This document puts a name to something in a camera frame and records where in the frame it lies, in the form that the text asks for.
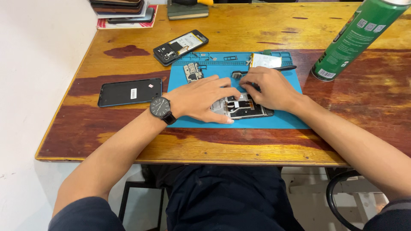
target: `hand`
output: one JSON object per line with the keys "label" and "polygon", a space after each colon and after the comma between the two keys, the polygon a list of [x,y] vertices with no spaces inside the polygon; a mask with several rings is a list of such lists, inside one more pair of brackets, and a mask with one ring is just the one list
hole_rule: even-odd
{"label": "hand", "polygon": [[190,116],[204,122],[232,124],[234,120],[210,110],[214,102],[232,95],[238,100],[241,93],[231,87],[230,78],[219,79],[213,75],[178,87],[163,97],[170,100],[171,112],[176,118]]}
{"label": "hand", "polygon": [[[259,86],[261,92],[251,83]],[[279,71],[266,67],[251,67],[248,74],[241,78],[240,86],[247,90],[256,103],[269,109],[291,112],[303,97]]]}

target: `black brush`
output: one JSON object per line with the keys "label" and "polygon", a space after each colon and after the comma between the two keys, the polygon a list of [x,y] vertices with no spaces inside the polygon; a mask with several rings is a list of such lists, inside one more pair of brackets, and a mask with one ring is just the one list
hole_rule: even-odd
{"label": "black brush", "polygon": [[[297,66],[294,65],[289,65],[289,66],[283,66],[283,67],[274,67],[272,69],[277,70],[277,71],[289,71],[289,70],[293,70],[297,68]],[[242,77],[243,74],[247,74],[248,71],[246,72],[242,72],[242,71],[233,71],[233,73],[231,74],[231,77],[233,77],[234,79],[239,79]]]}

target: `black wristwatch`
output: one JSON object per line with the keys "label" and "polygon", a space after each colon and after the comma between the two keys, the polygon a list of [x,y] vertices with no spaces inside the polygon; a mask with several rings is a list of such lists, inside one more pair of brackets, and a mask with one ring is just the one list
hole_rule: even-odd
{"label": "black wristwatch", "polygon": [[157,97],[151,101],[150,112],[153,116],[160,118],[168,125],[172,125],[177,121],[170,111],[170,100],[164,97]]}

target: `wooden table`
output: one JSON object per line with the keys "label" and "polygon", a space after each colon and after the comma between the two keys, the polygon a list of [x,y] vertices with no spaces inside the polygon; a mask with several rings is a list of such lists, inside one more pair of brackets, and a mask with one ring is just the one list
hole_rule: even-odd
{"label": "wooden table", "polygon": [[[169,21],[160,5],[154,28],[99,30],[35,157],[85,159],[148,107],[99,108],[101,85],[160,77],[167,92],[171,67],[163,67],[152,49],[193,29],[210,40],[198,51],[291,52],[304,94],[411,156],[411,10],[335,81],[309,74],[359,4],[221,4],[210,7],[207,18],[180,21]],[[347,166],[309,129],[166,128],[136,163]]]}

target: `green spray can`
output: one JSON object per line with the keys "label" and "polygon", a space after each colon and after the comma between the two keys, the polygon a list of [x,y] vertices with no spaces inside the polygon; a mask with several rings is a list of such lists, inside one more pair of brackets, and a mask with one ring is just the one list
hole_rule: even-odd
{"label": "green spray can", "polygon": [[311,69],[334,80],[411,5],[411,0],[364,0]]}

